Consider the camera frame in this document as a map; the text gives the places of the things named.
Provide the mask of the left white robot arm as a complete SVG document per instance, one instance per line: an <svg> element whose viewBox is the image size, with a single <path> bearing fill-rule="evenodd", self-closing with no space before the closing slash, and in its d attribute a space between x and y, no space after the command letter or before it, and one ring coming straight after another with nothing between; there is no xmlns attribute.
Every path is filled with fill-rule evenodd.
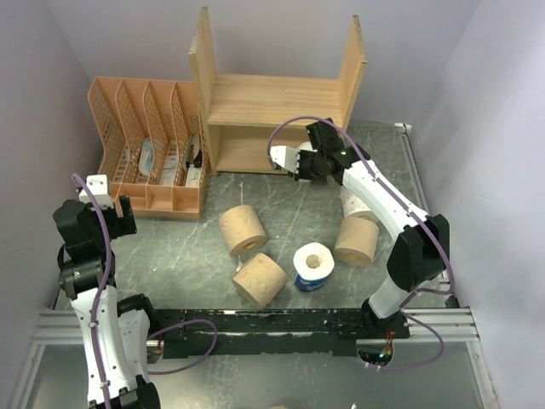
<svg viewBox="0 0 545 409"><path fill-rule="evenodd" d="M90 408L159 408L158 390L147 370L146 340L159 328L150 300L118 297L114 239L137 231L130 199L96 212L69 199L53 219L64 240L57 262L60 288L69 298L82 332Z"/></svg>

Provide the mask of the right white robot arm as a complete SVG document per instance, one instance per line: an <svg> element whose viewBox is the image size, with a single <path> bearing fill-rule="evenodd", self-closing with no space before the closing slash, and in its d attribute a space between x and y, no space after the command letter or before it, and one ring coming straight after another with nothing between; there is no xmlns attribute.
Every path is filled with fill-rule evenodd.
<svg viewBox="0 0 545 409"><path fill-rule="evenodd" d="M362 199L393 238L387 277L362 305L363 333L380 338L392 318L424 283L450 273L450 225L408 200L378 169L370 155L330 118L311 116L306 127L311 149L298 149L284 168L296 180L332 177Z"/></svg>

